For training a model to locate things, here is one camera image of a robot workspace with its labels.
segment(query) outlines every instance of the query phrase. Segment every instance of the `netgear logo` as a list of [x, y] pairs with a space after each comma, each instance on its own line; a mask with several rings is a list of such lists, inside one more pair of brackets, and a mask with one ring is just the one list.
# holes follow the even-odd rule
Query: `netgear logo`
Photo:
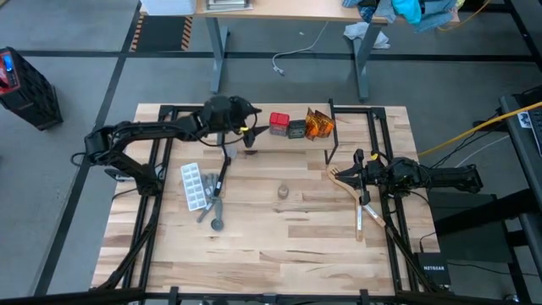
[[423, 270], [427, 270], [427, 271], [444, 271], [444, 266], [423, 266]]

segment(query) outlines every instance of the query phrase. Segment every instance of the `black crate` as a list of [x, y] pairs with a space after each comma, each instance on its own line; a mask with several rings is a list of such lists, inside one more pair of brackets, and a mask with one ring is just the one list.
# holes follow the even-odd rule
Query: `black crate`
[[[5, 58], [12, 61], [10, 72]], [[8, 88], [0, 93], [0, 103], [21, 119], [45, 130], [61, 123], [62, 116], [54, 87], [47, 79], [11, 47], [0, 50], [0, 69], [11, 77]]]

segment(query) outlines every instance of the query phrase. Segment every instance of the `yellow cable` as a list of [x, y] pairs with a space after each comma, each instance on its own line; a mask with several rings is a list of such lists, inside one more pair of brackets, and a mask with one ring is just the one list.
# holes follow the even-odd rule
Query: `yellow cable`
[[464, 25], [464, 24], [467, 23], [467, 21], [469, 21], [472, 17], [474, 17], [474, 16], [476, 16], [478, 13], [480, 13], [480, 12], [482, 11], [482, 9], [484, 9], [486, 6], [488, 6], [488, 4], [489, 4], [490, 2], [491, 2], [491, 0], [486, 1], [486, 2], [484, 3], [484, 5], [482, 5], [476, 12], [474, 12], [474, 14], [468, 16], [467, 19], [463, 20], [463, 21], [460, 22], [458, 25], [453, 25], [453, 26], [451, 26], [451, 27], [449, 27], [449, 28], [441, 28], [441, 27], [439, 26], [439, 30], [441, 30], [441, 31], [449, 31], [449, 30], [452, 30], [452, 29], [455, 29], [455, 28], [457, 28], [457, 27], [460, 27], [460, 26]]
[[428, 149], [428, 150], [426, 150], [425, 152], [419, 153], [418, 156], [419, 156], [419, 157], [422, 157], [422, 156], [425, 156], [426, 154], [429, 154], [429, 153], [432, 153], [432, 152], [434, 152], [434, 151], [436, 151], [436, 150], [438, 150], [438, 149], [441, 149], [442, 147], [445, 147], [445, 146], [447, 146], [447, 145], [449, 145], [449, 144], [451, 144], [451, 143], [453, 143], [453, 142], [455, 142], [455, 141], [457, 141], [457, 140], [461, 140], [461, 139], [464, 138], [465, 136], [468, 136], [468, 135], [470, 135], [470, 134], [472, 134], [472, 133], [474, 133], [474, 132], [476, 132], [476, 131], [478, 131], [478, 130], [481, 130], [481, 129], [484, 128], [485, 126], [491, 125], [491, 124], [493, 124], [494, 122], [498, 122], [498, 121], [500, 121], [500, 120], [503, 120], [503, 119], [506, 119], [506, 118], [510, 118], [511, 116], [513, 116], [513, 115], [515, 115], [515, 114], [519, 114], [519, 113], [521, 113], [521, 112], [523, 112], [523, 111], [529, 111], [529, 110], [531, 110], [531, 109], [538, 108], [538, 107], [542, 107], [542, 102], [538, 102], [538, 103], [533, 104], [533, 105], [531, 105], [531, 106], [527, 106], [527, 107], [524, 107], [524, 108], [521, 108], [521, 109], [518, 109], [518, 110], [515, 110], [515, 111], [512, 111], [512, 112], [509, 112], [508, 114], [503, 114], [503, 115], [498, 116], [498, 117], [496, 117], [496, 118], [494, 118], [494, 119], [490, 119], [490, 120], [488, 120], [488, 121], [485, 121], [484, 123], [482, 123], [482, 124], [480, 124], [480, 125], [478, 125], [478, 126], [472, 128], [471, 130], [467, 130], [467, 131], [463, 132], [462, 134], [460, 134], [459, 136], [456, 136], [456, 137], [453, 138], [453, 139], [450, 139], [450, 140], [448, 140], [448, 141], [446, 141], [446, 142], [444, 142], [444, 143], [442, 143], [442, 144], [440, 144], [440, 145], [438, 145], [438, 146], [436, 146], [436, 147], [433, 147], [433, 148], [431, 148], [431, 149]]

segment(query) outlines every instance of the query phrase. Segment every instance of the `ice cube tray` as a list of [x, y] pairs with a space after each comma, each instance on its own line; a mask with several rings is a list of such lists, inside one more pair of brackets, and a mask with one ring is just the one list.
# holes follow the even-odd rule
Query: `ice cube tray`
[[194, 211], [207, 206], [205, 193], [203, 192], [202, 178], [197, 163], [187, 164], [180, 167], [180, 175], [185, 187], [188, 210]]

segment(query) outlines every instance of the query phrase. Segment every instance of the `red cube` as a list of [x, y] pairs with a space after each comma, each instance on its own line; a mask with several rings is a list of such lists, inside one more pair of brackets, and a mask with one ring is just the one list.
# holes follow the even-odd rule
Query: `red cube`
[[271, 113], [269, 116], [269, 132], [276, 136], [288, 136], [288, 124], [290, 116], [288, 114]]

